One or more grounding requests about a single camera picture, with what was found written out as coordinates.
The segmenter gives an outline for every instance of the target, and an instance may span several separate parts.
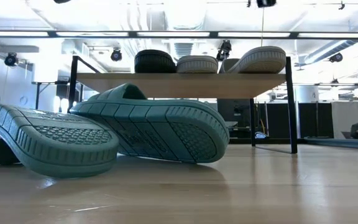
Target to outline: ceiling duct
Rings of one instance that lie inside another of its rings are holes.
[[[168,25],[168,30],[201,30],[204,25],[206,14],[206,1],[166,1],[165,6],[165,20]],[[172,50],[175,51],[177,59],[191,55],[194,42],[189,40],[188,43],[174,42],[171,45]]]
[[[90,57],[89,47],[84,43],[77,44],[73,39],[66,39],[62,43],[62,54],[79,55],[100,72],[107,72],[99,62]]]
[[[353,29],[352,32],[358,32],[358,26]],[[314,51],[313,53],[310,53],[308,55],[305,55],[303,57],[300,57],[299,64],[296,66],[304,66],[309,65],[312,63],[319,62],[325,58],[328,58],[348,47],[351,47],[358,43],[358,40],[335,40],[332,41],[320,49]]]

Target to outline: wooden floor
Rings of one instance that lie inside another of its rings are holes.
[[[120,156],[65,180],[0,166],[3,223],[358,223],[358,150],[234,145],[206,166]]]

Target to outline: computer monitor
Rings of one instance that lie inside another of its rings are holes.
[[[225,121],[236,121],[238,127],[249,126],[249,99],[218,99],[217,103]]]

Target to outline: wooden tabletop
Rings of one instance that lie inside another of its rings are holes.
[[[83,179],[0,166],[0,224],[358,223],[358,149],[299,151],[230,145],[203,165],[119,156]]]
[[[149,98],[254,98],[285,82],[284,74],[79,73],[80,83],[100,93],[137,85]]]

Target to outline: cable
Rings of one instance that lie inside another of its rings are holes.
[[[28,66],[29,64],[27,63],[27,61],[25,61],[25,70],[24,70],[24,72],[25,72],[25,74],[24,74],[24,80],[26,81],[27,80],[27,66]]]
[[[264,134],[266,134],[266,133],[265,133],[265,125],[264,125],[264,122],[262,121],[262,119],[260,119],[260,123],[261,123],[261,125],[262,125],[262,129],[264,130]]]
[[[262,9],[262,35],[260,40],[260,46],[264,46],[264,26],[265,26],[265,8]]]
[[[5,87],[6,87],[6,82],[7,82],[7,75],[9,73],[9,66],[6,67],[6,75],[5,75],[5,82],[4,82],[4,89],[2,91],[2,95],[1,95],[1,99],[0,101],[2,102],[2,98],[5,96]]]

